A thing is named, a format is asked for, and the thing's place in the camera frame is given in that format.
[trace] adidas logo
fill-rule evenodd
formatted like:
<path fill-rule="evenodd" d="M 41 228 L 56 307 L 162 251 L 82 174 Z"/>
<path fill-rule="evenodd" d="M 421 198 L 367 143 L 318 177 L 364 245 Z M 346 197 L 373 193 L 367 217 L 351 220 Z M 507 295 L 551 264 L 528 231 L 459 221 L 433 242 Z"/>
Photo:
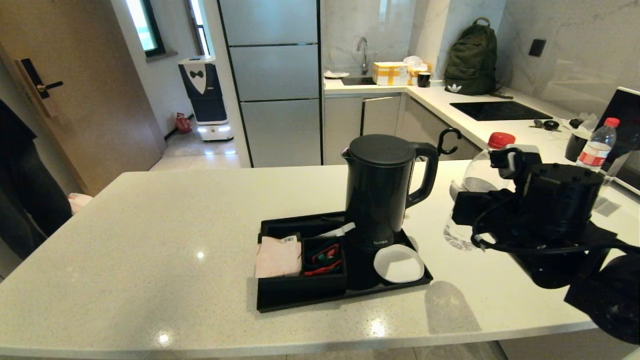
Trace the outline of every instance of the adidas logo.
<path fill-rule="evenodd" d="M 447 89 L 449 89 L 450 92 L 459 92 L 460 89 L 462 89 L 462 85 L 447 85 Z"/>

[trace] window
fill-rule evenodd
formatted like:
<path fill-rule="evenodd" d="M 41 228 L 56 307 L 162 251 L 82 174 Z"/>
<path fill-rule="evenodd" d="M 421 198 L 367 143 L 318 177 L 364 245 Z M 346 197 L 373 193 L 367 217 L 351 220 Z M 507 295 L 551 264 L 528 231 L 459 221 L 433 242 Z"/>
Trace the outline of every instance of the window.
<path fill-rule="evenodd" d="M 204 25 L 202 22 L 202 11 L 200 11 L 200 4 L 198 0 L 188 0 L 189 7 L 191 8 L 191 22 L 195 30 L 195 37 L 200 44 L 200 54 L 209 56 L 209 46 L 207 45 L 207 36 L 204 33 Z"/>
<path fill-rule="evenodd" d="M 164 44 L 150 0 L 127 0 L 127 6 L 147 58 L 164 54 Z"/>

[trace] kettle lid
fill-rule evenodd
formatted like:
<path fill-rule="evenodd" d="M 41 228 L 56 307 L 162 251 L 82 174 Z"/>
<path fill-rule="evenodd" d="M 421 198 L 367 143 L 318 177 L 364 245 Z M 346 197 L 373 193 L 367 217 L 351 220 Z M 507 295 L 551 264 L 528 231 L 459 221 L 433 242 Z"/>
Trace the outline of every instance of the kettle lid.
<path fill-rule="evenodd" d="M 391 135 L 364 135 L 349 145 L 354 159 L 369 165 L 395 167 L 413 161 L 415 149 L 410 142 Z"/>

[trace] black hook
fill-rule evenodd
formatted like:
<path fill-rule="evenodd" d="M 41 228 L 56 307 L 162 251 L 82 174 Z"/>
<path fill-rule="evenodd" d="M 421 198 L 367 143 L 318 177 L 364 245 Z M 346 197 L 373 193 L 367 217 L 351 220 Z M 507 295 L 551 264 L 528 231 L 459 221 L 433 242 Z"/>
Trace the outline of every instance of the black hook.
<path fill-rule="evenodd" d="M 458 150 L 457 146 L 452 147 L 451 150 L 442 149 L 442 144 L 444 143 L 444 136 L 448 133 L 456 133 L 458 135 L 458 139 L 462 139 L 462 134 L 460 133 L 460 130 L 454 127 L 450 127 L 449 129 L 444 129 L 440 133 L 440 138 L 438 139 L 438 155 L 442 155 L 442 154 L 450 155 L 456 152 L 456 150 Z"/>

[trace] green backpack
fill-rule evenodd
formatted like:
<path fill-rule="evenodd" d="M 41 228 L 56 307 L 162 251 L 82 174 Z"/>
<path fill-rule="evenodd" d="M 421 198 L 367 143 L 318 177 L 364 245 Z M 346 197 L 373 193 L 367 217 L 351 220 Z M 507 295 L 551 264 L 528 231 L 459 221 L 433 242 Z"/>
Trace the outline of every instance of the green backpack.
<path fill-rule="evenodd" d="M 478 20 L 484 20 L 487 25 L 478 24 Z M 451 47 L 444 73 L 446 91 L 464 95 L 496 91 L 498 41 L 490 25 L 486 17 L 477 18 Z"/>

